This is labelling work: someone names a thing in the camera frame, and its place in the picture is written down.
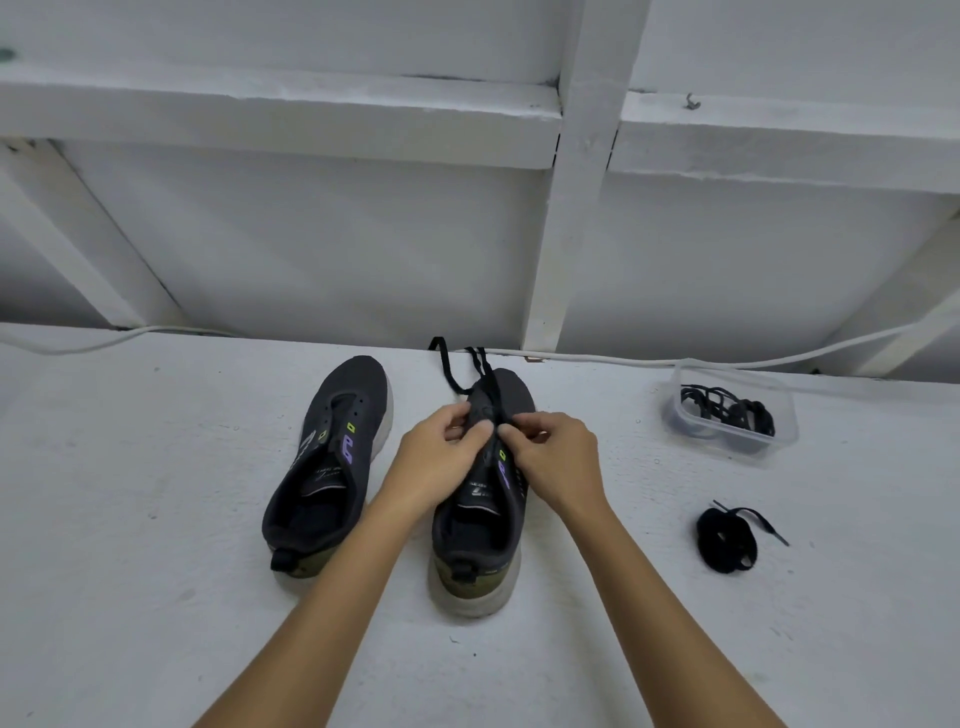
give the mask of wooden plank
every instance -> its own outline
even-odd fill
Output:
[[[104,334],[55,336],[42,340]],[[452,399],[435,352],[160,334],[84,356],[0,347],[13,373],[0,377],[0,401],[12,392],[0,411],[5,725],[192,725],[297,603],[297,585],[270,571],[263,509],[319,383],[358,353],[383,364],[396,400],[374,497],[404,431]],[[457,377],[468,362],[454,355]],[[787,725],[956,724],[960,386],[773,374],[801,436],[757,467],[663,426],[664,371],[492,364],[596,432],[611,507]],[[692,524],[713,498],[755,507],[790,547],[755,528],[751,571],[710,571]],[[542,500],[527,506],[510,603],[471,623],[431,602],[425,521],[330,728],[650,725],[589,570]],[[469,719],[443,718],[467,704]]]
[[[915,321],[908,331],[831,354],[817,366],[832,375],[888,376],[960,323],[960,220],[940,228],[827,343]]]
[[[0,138],[0,217],[112,326],[179,326],[180,308],[49,141]]]
[[[547,169],[556,89],[342,73],[0,68],[0,135]]]
[[[960,193],[960,110],[627,94],[610,170]]]
[[[524,322],[525,350],[552,352],[560,340],[648,7],[648,0],[582,0],[571,11],[560,77],[564,128]]]

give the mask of white surface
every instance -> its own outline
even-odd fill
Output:
[[[194,326],[519,344],[540,172],[92,143],[66,153]]]
[[[185,323],[177,304],[53,144],[0,142],[0,216],[111,326]]]
[[[960,111],[629,93],[612,172],[960,192]]]
[[[575,288],[573,274],[600,196],[648,0],[579,0],[560,78],[564,128],[543,216],[523,349],[552,352]]]
[[[0,320],[102,327],[103,318],[0,214]]]
[[[542,85],[0,65],[0,135],[546,169],[560,123]]]
[[[306,404],[357,352],[160,334],[57,359],[0,349],[5,727],[189,725],[209,705],[296,601],[260,519]],[[452,397],[436,354],[366,352],[396,396],[375,491],[402,433]],[[780,375],[801,439],[751,467],[664,430],[669,371],[495,365],[596,431],[613,507],[791,728],[957,723],[957,387]],[[454,367],[465,376],[468,358]],[[712,498],[755,507],[792,546],[757,533],[752,571],[709,571],[691,529]],[[542,502],[513,598],[479,622],[430,601],[427,528],[331,726],[644,724],[588,570]]]
[[[0,42],[26,61],[555,81],[566,0],[32,0]]]
[[[756,361],[816,349],[956,205],[609,174],[560,351]]]
[[[891,374],[897,379],[960,384],[960,327],[921,349]]]
[[[631,88],[960,109],[950,0],[655,0]]]
[[[960,324],[960,220],[936,231],[843,326],[831,341],[923,322],[876,344],[831,354],[819,362],[825,374],[888,376]]]

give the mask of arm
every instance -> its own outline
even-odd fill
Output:
[[[657,728],[783,728],[607,503],[597,439],[564,414],[518,415],[500,437],[583,555]]]
[[[460,442],[469,404],[442,407],[403,436],[380,492],[317,583],[194,728],[324,726],[394,563],[417,520],[467,475],[492,425]]]

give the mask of sneaker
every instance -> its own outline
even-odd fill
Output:
[[[481,376],[470,389],[463,389],[450,374],[442,337],[434,339],[430,349],[438,346],[450,386],[468,395],[466,428],[482,420],[500,425],[520,412],[536,410],[520,377],[509,369],[492,370],[483,349],[468,349]],[[526,500],[527,481],[494,431],[467,477],[434,513],[428,581],[440,606],[460,617],[479,618],[507,603],[520,571]]]
[[[370,463],[394,418],[380,363],[354,356],[328,376],[303,420],[297,458],[263,514],[270,568],[316,576],[360,520]]]

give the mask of black shoelace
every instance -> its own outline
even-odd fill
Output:
[[[750,524],[739,515],[740,511],[753,514],[764,531],[790,546],[753,508],[727,508],[716,500],[714,503],[722,510],[708,508],[697,520],[697,547],[707,566],[714,571],[747,571],[756,563],[756,539]]]
[[[486,350],[483,347],[466,347],[467,352],[469,352],[473,359],[473,368],[476,369],[480,378],[472,387],[465,388],[460,386],[450,372],[450,354],[446,348],[446,339],[442,336],[434,336],[430,342],[430,346],[427,347],[429,352],[434,352],[437,349],[440,350],[440,359],[444,367],[444,378],[446,379],[446,383],[450,385],[450,389],[458,395],[468,396],[474,389],[480,387],[490,397],[494,413],[493,425],[497,426],[508,422],[504,416],[503,401],[500,397],[500,385],[497,384],[496,376],[493,374],[493,368],[490,366],[490,362],[487,361]]]
[[[705,420],[718,420],[724,425],[747,429],[767,437],[777,434],[773,415],[759,400],[742,400],[723,387],[706,387],[703,384],[683,385],[680,388],[680,401],[684,400],[691,400],[696,404],[700,408],[700,416]]]

